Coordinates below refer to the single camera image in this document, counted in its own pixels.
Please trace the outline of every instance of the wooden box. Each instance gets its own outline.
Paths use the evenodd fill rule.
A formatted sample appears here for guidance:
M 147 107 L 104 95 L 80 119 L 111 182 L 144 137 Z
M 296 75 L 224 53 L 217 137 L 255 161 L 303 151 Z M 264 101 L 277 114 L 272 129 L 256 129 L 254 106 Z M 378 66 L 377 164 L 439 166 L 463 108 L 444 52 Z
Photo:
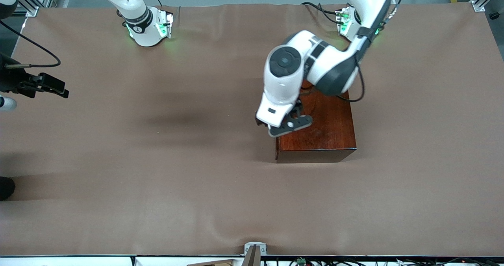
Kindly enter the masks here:
M 348 93 L 342 95 L 348 99 Z M 350 103 L 317 90 L 302 95 L 310 127 L 276 138 L 278 163 L 340 162 L 357 149 Z

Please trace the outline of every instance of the black shoe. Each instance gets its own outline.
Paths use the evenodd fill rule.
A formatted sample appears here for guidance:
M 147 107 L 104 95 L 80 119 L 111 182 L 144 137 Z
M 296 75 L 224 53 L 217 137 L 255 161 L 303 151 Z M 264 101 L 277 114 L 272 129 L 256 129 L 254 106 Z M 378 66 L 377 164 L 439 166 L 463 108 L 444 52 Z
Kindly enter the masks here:
M 14 193 L 14 180 L 0 176 L 0 201 L 4 201 Z

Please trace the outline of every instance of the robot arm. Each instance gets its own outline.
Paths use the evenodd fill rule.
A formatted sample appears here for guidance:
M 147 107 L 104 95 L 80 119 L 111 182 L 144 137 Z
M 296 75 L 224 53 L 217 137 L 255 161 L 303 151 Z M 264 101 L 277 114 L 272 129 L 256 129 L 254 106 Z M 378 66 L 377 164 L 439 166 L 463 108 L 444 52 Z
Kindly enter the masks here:
M 303 79 L 327 96 L 341 95 L 352 85 L 364 54 L 384 25 L 391 0 L 350 0 L 350 4 L 351 11 L 336 13 L 342 22 L 339 32 L 351 41 L 346 51 L 304 30 L 268 55 L 256 120 L 268 127 L 270 136 L 311 125 L 311 117 L 300 113 L 298 97 Z
M 126 21 L 131 38 L 143 47 L 152 47 L 171 37 L 173 14 L 146 6 L 144 0 L 108 0 Z

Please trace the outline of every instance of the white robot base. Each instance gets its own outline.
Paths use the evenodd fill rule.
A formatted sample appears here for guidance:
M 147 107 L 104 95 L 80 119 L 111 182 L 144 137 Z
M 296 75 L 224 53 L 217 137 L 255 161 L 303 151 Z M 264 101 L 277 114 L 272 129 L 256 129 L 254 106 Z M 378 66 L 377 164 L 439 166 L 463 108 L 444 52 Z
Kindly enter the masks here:
M 157 45 L 163 38 L 171 38 L 173 14 L 159 10 L 156 7 L 148 7 L 148 9 L 151 11 L 153 19 L 143 33 L 137 33 L 134 26 L 130 28 L 129 25 L 126 25 L 131 38 L 142 47 L 152 47 Z

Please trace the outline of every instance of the brown tabletop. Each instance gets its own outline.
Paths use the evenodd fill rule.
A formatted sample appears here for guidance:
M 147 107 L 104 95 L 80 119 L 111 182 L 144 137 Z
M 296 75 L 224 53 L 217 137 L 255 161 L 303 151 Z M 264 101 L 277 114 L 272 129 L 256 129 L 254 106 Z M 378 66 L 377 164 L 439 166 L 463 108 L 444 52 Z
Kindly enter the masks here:
M 358 150 L 274 164 L 256 126 L 263 64 L 305 6 L 182 8 L 135 45 L 115 9 L 40 9 L 24 33 L 61 57 L 69 99 L 0 114 L 0 254 L 502 255 L 504 64 L 470 4 L 403 5 L 364 58 Z M 21 40 L 15 58 L 50 63 Z M 358 83 L 350 96 L 360 92 Z

